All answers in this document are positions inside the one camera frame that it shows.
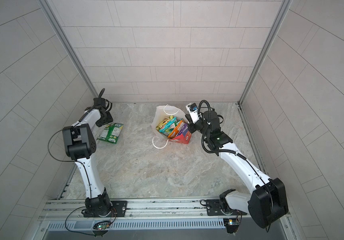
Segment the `red paper gift bag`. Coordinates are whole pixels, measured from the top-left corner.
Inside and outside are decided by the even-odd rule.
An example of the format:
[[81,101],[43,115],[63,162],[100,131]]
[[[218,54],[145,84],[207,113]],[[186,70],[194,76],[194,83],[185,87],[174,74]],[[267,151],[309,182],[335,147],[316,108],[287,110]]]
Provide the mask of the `red paper gift bag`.
[[180,136],[177,139],[169,139],[167,136],[156,130],[156,126],[169,116],[174,116],[177,119],[183,119],[184,122],[188,124],[185,113],[181,109],[170,105],[158,106],[156,109],[154,120],[151,124],[151,127],[155,134],[152,139],[152,144],[156,149],[163,149],[167,146],[168,143],[179,143],[187,145],[190,142],[192,134],[189,132],[189,130],[184,137]]

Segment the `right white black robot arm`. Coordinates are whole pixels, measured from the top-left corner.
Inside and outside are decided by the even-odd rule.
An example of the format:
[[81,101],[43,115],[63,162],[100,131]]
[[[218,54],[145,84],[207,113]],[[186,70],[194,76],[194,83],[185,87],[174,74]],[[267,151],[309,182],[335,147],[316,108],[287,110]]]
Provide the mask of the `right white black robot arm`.
[[246,196],[233,189],[220,194],[219,208],[222,213],[247,213],[260,228],[269,230],[273,222],[289,211],[284,183],[264,174],[241,153],[233,140],[221,130],[221,116],[212,108],[201,113],[196,104],[190,103],[186,109],[189,132],[201,133],[203,150],[224,160],[249,190]]

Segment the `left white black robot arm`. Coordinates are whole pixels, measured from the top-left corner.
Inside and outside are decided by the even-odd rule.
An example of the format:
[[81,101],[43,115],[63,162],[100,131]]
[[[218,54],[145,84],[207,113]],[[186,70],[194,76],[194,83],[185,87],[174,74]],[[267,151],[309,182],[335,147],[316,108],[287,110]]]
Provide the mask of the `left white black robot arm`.
[[94,98],[82,117],[73,125],[62,129],[65,153],[77,165],[85,192],[84,217],[106,217],[113,209],[109,195],[97,170],[94,153],[97,143],[92,129],[113,121],[109,113],[112,105],[102,97]]

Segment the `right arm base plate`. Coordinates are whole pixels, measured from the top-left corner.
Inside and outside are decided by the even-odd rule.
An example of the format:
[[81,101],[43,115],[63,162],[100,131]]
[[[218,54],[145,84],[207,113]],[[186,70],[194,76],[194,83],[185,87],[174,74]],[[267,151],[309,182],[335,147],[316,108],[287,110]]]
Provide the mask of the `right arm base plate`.
[[247,213],[239,210],[224,210],[219,199],[200,200],[200,204],[206,208],[208,216],[246,216]]

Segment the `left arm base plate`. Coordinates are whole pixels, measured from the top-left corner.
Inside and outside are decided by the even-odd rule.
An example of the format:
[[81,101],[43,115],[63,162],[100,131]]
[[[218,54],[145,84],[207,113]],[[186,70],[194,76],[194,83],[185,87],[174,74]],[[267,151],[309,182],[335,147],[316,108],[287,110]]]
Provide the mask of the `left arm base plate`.
[[111,207],[107,209],[102,207],[93,209],[92,207],[85,208],[81,211],[85,218],[108,218],[108,217],[124,217],[127,211],[128,201],[111,201]]

